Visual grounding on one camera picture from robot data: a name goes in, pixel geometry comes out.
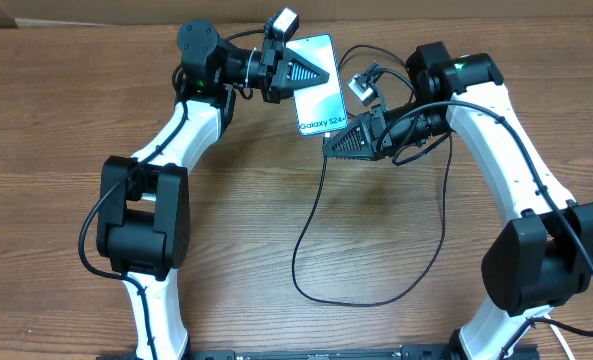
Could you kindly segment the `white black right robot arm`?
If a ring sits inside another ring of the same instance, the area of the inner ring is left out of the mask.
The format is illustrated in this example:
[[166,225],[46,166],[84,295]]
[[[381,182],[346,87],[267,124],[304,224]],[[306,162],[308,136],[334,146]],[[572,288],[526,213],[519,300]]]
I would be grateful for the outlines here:
[[498,67],[485,53],[452,57],[421,45],[407,59],[415,99],[356,117],[323,148],[331,158],[375,161],[433,137],[458,135],[477,162],[502,229],[482,259],[486,298],[445,345],[403,349],[428,359],[533,359],[521,344],[550,312],[593,284],[593,203],[555,178],[522,128]]

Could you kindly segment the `blue Galaxy smartphone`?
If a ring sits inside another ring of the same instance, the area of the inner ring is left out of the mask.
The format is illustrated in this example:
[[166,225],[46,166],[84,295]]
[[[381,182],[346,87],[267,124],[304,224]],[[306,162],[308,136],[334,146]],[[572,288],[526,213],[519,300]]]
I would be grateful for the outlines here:
[[327,83],[294,91],[299,133],[310,136],[345,128],[348,119],[331,36],[301,38],[286,46],[329,73]]

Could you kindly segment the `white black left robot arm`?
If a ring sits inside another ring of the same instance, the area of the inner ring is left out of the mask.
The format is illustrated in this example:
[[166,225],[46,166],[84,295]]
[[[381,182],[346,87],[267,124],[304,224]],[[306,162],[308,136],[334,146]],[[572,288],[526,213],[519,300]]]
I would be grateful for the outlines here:
[[260,91],[267,103],[303,104],[304,92],[334,82],[330,37],[293,39],[297,27],[271,20],[262,46],[242,49],[207,20],[185,23],[177,35],[172,117],[132,156],[105,161],[91,215],[97,251],[130,298],[138,337],[130,358],[190,356],[177,285],[190,240],[189,175],[231,124],[237,95]]

